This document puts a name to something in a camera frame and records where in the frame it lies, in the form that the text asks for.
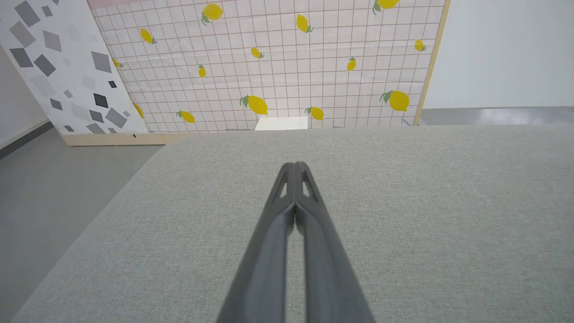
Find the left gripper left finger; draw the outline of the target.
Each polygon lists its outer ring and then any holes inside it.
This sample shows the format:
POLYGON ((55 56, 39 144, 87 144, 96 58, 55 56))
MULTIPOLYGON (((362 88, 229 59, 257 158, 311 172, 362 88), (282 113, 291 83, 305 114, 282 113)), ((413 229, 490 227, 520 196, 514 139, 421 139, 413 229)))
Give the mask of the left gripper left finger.
POLYGON ((271 188, 221 311, 218 323, 283 323, 286 313, 287 242, 292 215, 293 163, 271 188))

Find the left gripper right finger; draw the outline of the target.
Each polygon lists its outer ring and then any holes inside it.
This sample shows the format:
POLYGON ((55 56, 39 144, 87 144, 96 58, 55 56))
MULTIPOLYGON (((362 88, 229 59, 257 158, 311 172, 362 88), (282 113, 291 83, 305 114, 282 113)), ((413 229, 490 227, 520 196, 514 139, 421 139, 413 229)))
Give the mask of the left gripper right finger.
POLYGON ((295 223, 304 238, 308 323, 373 323, 318 186, 304 162, 295 163, 295 223))

